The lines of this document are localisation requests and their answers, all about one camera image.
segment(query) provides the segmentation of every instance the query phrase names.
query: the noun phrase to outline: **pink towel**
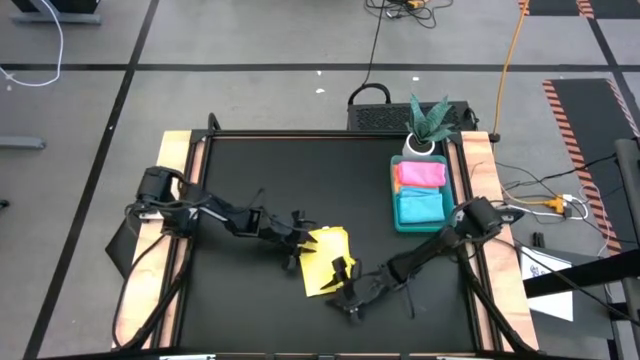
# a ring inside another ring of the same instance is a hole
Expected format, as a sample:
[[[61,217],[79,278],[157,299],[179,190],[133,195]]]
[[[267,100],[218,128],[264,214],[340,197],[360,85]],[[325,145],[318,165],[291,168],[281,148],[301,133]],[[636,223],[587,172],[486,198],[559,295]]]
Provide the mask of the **pink towel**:
[[[439,187],[446,184],[444,164],[403,161],[398,164],[398,180],[402,185]]]

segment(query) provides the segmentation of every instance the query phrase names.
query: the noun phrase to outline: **white pot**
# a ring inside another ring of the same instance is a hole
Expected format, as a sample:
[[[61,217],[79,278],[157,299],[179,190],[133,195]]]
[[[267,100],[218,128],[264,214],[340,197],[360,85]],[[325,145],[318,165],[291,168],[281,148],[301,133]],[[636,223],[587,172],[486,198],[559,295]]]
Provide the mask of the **white pot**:
[[[411,137],[413,137],[413,133],[409,133],[409,135],[407,135],[407,139],[404,141],[404,147],[402,148],[403,156],[428,156],[431,155],[433,150],[436,149],[436,143],[431,141],[431,146],[428,147],[428,150],[415,150],[411,147],[411,145],[409,145],[409,140],[411,139]]]

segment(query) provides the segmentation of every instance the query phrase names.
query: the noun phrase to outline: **white paper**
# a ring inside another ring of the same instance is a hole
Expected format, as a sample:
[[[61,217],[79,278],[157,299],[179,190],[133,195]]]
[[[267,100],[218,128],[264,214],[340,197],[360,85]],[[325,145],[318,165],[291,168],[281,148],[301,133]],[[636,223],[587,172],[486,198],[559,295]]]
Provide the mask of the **white paper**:
[[[534,259],[555,271],[571,267],[571,263],[566,260],[543,254],[535,250],[523,247],[522,252],[529,254]],[[550,273],[549,270],[545,269],[542,265],[531,260],[524,254],[520,255],[520,271],[522,272],[523,280]],[[528,302],[531,310],[539,311],[567,321],[573,321],[573,293],[571,291],[531,298],[528,299]]]

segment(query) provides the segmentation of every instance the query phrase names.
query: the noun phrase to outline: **wooden table frame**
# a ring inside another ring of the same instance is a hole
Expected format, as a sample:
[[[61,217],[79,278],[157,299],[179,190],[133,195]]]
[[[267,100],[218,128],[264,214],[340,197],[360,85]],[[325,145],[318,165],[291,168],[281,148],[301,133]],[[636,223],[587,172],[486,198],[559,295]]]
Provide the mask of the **wooden table frame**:
[[[205,142],[201,140],[196,143],[195,151],[192,153],[193,161],[191,161],[193,168],[185,169],[191,137],[191,131],[165,132],[156,164],[189,174],[189,180],[197,183],[201,174],[200,166],[205,153]],[[488,134],[486,132],[464,132],[462,133],[462,147],[464,149],[462,154],[457,153],[453,144],[450,143],[448,147],[457,202],[465,200],[462,180],[462,174],[465,171],[466,174],[470,174],[470,190],[473,196],[485,196],[489,200],[502,200],[500,181],[493,152],[489,145]],[[459,160],[461,158],[466,160],[466,169],[460,169]],[[173,192],[174,195],[177,195],[175,184]],[[162,220],[150,220],[142,224],[134,260],[159,237],[161,227]],[[503,228],[499,238],[513,243],[511,230],[508,226]],[[177,241],[173,276],[180,268],[186,249],[185,239]],[[149,312],[157,304],[169,259],[170,243],[171,240],[168,237],[162,240],[140,261],[131,274],[116,324],[116,335],[120,343],[125,343],[136,333]],[[515,250],[500,242],[489,241],[484,245],[484,257],[494,302],[520,337],[529,346],[537,349],[538,343]],[[472,260],[472,267],[477,273],[478,263],[476,260],[477,258]],[[177,298],[178,296],[174,297],[165,313],[161,336],[158,339],[160,347],[171,345],[174,323],[176,322]],[[498,343],[503,346],[504,350],[510,350],[504,338],[493,339],[487,312],[482,303],[477,298],[475,300],[482,348],[497,350],[494,344]],[[150,341],[147,341],[145,347],[149,346]]]

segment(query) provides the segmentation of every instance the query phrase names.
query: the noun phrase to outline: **stacked towels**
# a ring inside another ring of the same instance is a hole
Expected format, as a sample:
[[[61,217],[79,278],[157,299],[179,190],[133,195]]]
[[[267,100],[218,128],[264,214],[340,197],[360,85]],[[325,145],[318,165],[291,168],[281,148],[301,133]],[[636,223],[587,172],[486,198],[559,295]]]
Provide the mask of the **stacked towels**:
[[[444,164],[403,161],[394,166],[394,180],[401,224],[445,220],[440,194],[447,183]]]

